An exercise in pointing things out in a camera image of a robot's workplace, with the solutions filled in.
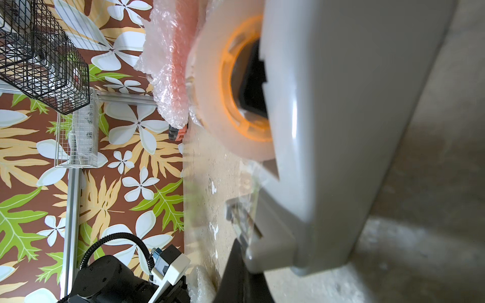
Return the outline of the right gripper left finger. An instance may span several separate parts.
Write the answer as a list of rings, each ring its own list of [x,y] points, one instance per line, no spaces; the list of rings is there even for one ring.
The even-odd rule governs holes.
[[[245,264],[241,245],[236,239],[233,242],[229,259],[216,293],[214,303],[245,302]]]

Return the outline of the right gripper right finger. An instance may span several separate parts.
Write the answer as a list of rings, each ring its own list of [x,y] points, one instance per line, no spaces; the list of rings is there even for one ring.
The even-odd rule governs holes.
[[[248,274],[246,282],[246,302],[248,303],[274,303],[265,275]]]

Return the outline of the grey tape dispenser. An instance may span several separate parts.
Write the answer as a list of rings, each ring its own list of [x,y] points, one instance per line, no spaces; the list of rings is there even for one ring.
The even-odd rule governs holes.
[[[455,1],[222,1],[189,55],[203,128],[253,160],[253,273],[343,265],[423,92]]]

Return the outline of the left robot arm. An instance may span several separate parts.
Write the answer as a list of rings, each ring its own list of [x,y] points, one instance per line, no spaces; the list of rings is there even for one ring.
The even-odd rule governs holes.
[[[112,255],[106,255],[88,264],[90,257],[102,245],[117,239],[126,239],[141,249],[149,270],[155,266],[143,241],[127,232],[103,237],[84,254],[80,271],[72,291],[59,302],[149,302],[158,286],[152,281],[136,277],[130,269]]]

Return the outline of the bubble wrap pile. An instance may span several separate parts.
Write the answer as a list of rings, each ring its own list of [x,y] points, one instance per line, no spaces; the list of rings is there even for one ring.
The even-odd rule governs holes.
[[[187,278],[190,303],[213,303],[215,287],[208,271],[200,265],[195,266]]]

